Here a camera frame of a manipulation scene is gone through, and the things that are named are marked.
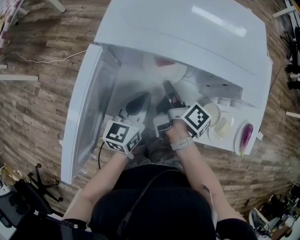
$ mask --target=open white door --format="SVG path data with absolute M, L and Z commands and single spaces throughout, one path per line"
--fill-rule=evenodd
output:
M 89 45 L 66 118 L 61 159 L 61 181 L 64 183 L 72 184 L 97 146 L 119 68 L 101 46 Z

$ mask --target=person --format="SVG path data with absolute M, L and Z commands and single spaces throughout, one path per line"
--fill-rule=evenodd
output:
M 193 141 L 172 151 L 171 143 L 190 137 L 184 121 L 174 120 L 164 140 L 148 136 L 133 150 L 133 160 L 120 152 L 112 156 L 65 222 L 110 240 L 257 239 Z

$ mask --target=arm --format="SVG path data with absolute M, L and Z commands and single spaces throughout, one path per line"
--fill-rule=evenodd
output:
M 77 219 L 89 222 L 97 201 L 112 191 L 124 170 L 128 158 L 122 153 L 115 153 L 85 185 L 75 204 L 63 219 Z
M 174 120 L 173 126 L 166 134 L 171 143 L 175 143 L 190 136 L 187 125 L 182 120 Z M 209 188 L 212 195 L 213 206 L 218 215 L 218 221 L 231 218 L 243 220 L 243 218 L 230 206 L 217 176 L 206 163 L 194 143 L 184 149 L 177 150 L 176 155 L 181 161 L 191 187 L 199 193 L 203 190 L 203 185 L 206 185 Z

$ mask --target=gray pants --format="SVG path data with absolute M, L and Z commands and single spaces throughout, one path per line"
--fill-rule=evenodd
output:
M 125 169 L 144 165 L 160 165 L 184 171 L 176 152 L 171 149 L 169 140 L 157 138 L 154 132 L 145 130 L 142 133 L 142 140 L 133 149 L 133 155 L 134 159 L 129 160 Z

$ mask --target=black shirt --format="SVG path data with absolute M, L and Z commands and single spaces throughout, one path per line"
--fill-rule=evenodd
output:
M 143 165 L 122 172 L 112 192 L 94 206 L 89 226 L 95 233 L 118 239 L 118 226 L 147 183 L 171 167 Z M 214 228 L 205 198 L 183 173 L 169 171 L 150 185 L 122 231 L 123 239 L 256 240 L 253 228 L 240 219 L 219 221 Z

